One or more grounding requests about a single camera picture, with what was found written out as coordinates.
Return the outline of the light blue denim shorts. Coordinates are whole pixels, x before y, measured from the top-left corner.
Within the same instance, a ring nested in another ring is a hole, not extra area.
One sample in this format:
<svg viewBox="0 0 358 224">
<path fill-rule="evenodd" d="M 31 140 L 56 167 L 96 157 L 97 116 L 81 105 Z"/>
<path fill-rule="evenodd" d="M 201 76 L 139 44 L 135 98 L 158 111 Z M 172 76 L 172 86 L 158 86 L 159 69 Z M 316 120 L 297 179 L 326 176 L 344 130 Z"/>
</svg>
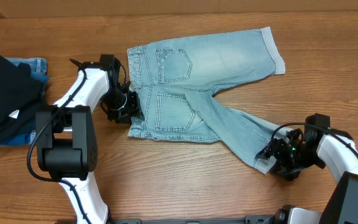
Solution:
<svg viewBox="0 0 358 224">
<path fill-rule="evenodd" d="M 141 115 L 128 135 L 154 141 L 223 142 L 261 173 L 275 164 L 259 159 L 272 135 L 287 129 L 217 102 L 215 94 L 285 73 L 269 27 L 161 40 L 127 51 L 131 90 Z"/>
</svg>

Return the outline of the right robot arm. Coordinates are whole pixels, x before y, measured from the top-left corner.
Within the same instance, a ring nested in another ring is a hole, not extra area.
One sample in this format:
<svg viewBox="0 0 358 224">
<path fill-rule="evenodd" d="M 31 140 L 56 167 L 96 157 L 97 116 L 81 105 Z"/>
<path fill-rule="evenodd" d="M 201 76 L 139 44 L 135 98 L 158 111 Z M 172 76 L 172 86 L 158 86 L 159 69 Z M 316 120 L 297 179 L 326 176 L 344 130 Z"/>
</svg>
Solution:
<svg viewBox="0 0 358 224">
<path fill-rule="evenodd" d="M 322 212 L 284 205 L 273 215 L 249 217 L 246 223 L 354 223 L 358 224 L 358 151 L 352 136 L 331 126 L 327 115 L 316 113 L 277 138 L 283 124 L 274 129 L 270 142 L 258 153 L 259 159 L 274 158 L 270 173 L 295 180 L 311 166 L 328 168 L 336 182 Z"/>
</svg>

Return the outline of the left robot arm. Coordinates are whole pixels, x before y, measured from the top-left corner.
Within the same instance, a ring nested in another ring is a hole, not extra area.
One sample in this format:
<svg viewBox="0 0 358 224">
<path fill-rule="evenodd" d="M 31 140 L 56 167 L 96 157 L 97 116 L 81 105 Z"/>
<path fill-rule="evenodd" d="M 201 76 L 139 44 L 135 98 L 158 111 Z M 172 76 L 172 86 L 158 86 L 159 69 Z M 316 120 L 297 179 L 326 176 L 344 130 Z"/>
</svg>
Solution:
<svg viewBox="0 0 358 224">
<path fill-rule="evenodd" d="M 35 115 L 36 137 L 27 153 L 27 168 L 36 179 L 63 187 L 76 213 L 76 223 L 112 223 L 111 212 L 96 183 L 98 145 L 93 124 L 97 106 L 109 121 L 129 124 L 141 114 L 139 97 L 114 55 L 97 62 L 72 60 L 78 77 L 62 98 Z"/>
</svg>

